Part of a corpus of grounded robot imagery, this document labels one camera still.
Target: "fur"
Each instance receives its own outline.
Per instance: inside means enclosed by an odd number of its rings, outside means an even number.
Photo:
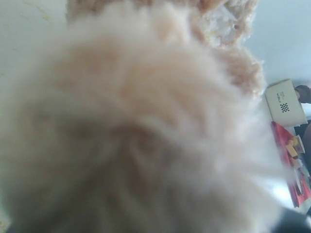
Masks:
[[[80,18],[98,15],[109,3],[120,1],[123,0],[67,0],[67,21],[71,24]],[[188,20],[192,35],[206,46],[219,50],[217,53],[222,54],[224,59],[232,61],[229,69],[234,78],[232,83],[240,87],[252,104],[261,99],[266,87],[261,62],[237,44],[240,38],[250,34],[250,24],[258,0],[131,0],[131,2],[138,8],[163,2],[189,7]],[[228,15],[218,12],[221,7],[228,9],[227,12],[235,18],[234,23],[224,21]],[[220,43],[218,46],[214,45],[216,41]]]
[[[261,118],[188,11],[114,3],[71,25],[1,103],[0,187],[23,233],[262,233]]]

